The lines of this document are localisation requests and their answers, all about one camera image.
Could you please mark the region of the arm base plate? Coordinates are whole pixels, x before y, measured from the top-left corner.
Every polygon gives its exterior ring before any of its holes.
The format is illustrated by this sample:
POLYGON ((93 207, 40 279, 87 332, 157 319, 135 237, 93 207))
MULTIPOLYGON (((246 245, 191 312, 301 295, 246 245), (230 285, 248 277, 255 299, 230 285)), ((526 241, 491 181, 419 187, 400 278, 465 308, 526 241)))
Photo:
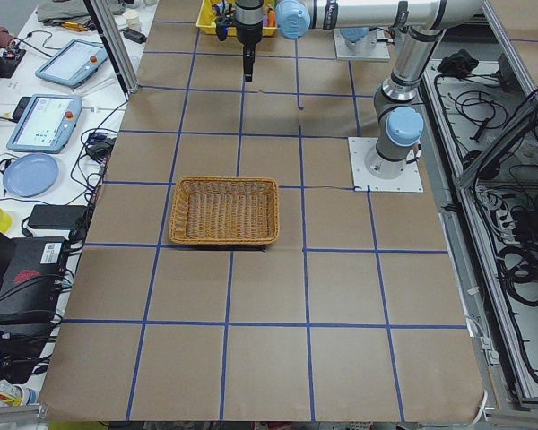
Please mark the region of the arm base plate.
POLYGON ((388 161, 377 153, 377 138, 349 137, 353 188, 357 192, 422 193, 414 149, 404 160, 388 161))
POLYGON ((345 28, 334 30, 335 54, 338 60, 387 63, 391 39, 382 30, 345 28))

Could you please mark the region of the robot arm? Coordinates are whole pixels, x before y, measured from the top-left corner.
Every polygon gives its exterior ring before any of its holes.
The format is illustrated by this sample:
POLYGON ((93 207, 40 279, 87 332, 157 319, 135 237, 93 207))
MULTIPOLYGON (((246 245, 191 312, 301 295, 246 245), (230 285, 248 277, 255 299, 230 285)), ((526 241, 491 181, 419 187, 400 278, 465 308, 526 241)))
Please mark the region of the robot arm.
POLYGON ((309 30, 406 29, 393 71, 375 95, 380 137, 369 165, 379 173, 401 167, 420 139, 422 117, 408 105, 442 35, 481 6, 481 1, 277 1, 274 10, 286 39, 298 39, 309 30))

